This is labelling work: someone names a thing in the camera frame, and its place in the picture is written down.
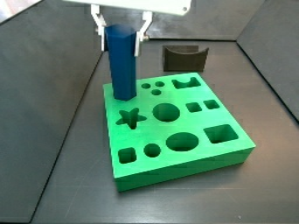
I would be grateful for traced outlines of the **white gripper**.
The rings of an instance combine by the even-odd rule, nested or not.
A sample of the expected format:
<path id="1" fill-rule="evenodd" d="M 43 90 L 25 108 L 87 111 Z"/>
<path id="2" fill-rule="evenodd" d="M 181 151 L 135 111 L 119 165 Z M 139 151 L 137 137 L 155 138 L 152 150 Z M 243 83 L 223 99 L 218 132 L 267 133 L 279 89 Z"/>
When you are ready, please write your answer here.
<path id="1" fill-rule="evenodd" d="M 124 9 L 140 10 L 143 12 L 144 24 L 135 35 L 135 56 L 140 54 L 140 43 L 148 39 L 145 34 L 153 20 L 153 12 L 183 16 L 192 4 L 192 0 L 65 0 L 91 5 L 91 16 L 97 26 L 100 36 L 100 48 L 105 51 L 105 26 L 107 22 L 100 13 L 100 5 Z"/>

